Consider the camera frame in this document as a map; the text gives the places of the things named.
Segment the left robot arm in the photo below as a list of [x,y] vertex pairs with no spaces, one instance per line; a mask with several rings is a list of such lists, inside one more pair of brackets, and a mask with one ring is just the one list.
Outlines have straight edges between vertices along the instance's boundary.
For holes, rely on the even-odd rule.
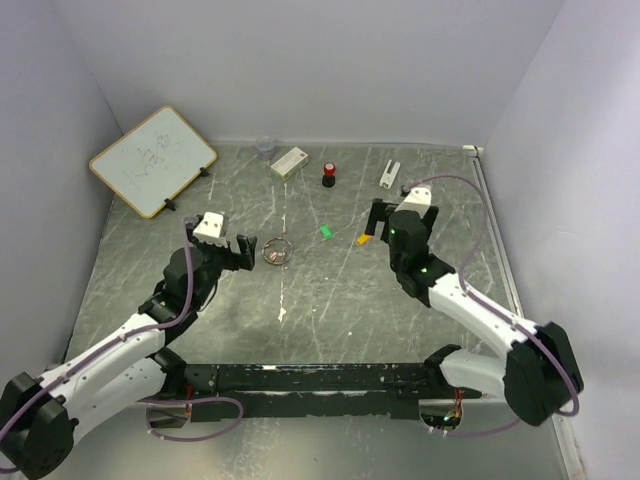
[[87,433],[145,399],[171,401],[187,375],[169,344],[194,323],[215,296],[224,271],[250,271],[257,239],[226,240],[227,219],[207,212],[183,221],[176,250],[153,293],[124,324],[65,363],[32,377],[23,372],[1,394],[1,453],[6,473],[41,479]]

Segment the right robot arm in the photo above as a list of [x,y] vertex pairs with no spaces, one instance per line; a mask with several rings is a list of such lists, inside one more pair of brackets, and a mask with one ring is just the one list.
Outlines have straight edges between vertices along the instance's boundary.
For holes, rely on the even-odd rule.
[[369,236],[383,228],[390,268],[409,297],[460,323],[494,353],[491,358],[461,350],[446,355],[425,372],[426,390],[439,398],[457,387],[500,396],[531,426],[563,413],[566,405],[576,415],[584,382],[566,331],[510,312],[431,253],[428,241],[437,214],[428,201],[395,204],[376,198],[365,227]]

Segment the green key tag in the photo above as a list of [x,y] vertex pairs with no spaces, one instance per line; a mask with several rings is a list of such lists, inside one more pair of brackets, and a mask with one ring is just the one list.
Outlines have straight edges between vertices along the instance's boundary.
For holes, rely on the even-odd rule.
[[326,224],[320,227],[320,231],[325,239],[331,239],[334,236],[332,230]]

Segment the yellow key tag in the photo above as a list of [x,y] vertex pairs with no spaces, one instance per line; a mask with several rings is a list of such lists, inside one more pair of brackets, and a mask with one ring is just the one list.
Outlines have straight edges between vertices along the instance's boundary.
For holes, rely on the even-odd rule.
[[355,240],[355,245],[364,246],[371,240],[371,238],[372,238],[371,235],[362,234]]

